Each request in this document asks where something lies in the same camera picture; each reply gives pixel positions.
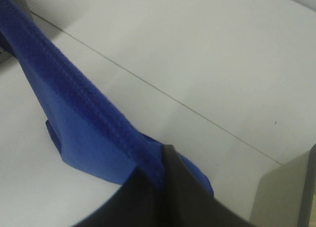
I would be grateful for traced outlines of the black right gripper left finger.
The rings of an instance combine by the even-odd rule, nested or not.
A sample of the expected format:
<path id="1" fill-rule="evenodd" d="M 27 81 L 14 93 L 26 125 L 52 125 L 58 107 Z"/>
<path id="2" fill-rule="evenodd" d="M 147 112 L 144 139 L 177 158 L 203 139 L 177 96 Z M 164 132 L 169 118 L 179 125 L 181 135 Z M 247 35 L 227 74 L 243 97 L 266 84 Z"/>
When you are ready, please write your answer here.
<path id="1" fill-rule="evenodd" d="M 165 195 L 135 168 L 118 191 L 78 227 L 169 227 Z"/>

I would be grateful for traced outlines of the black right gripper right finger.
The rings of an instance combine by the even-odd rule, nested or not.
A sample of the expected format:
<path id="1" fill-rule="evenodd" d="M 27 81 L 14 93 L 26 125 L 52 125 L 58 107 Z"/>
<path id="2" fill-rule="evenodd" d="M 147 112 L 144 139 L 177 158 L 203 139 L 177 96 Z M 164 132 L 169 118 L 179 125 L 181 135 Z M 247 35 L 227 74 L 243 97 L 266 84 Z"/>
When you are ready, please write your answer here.
<path id="1" fill-rule="evenodd" d="M 191 174 L 172 145 L 162 147 L 166 203 L 171 227 L 248 227 Z"/>

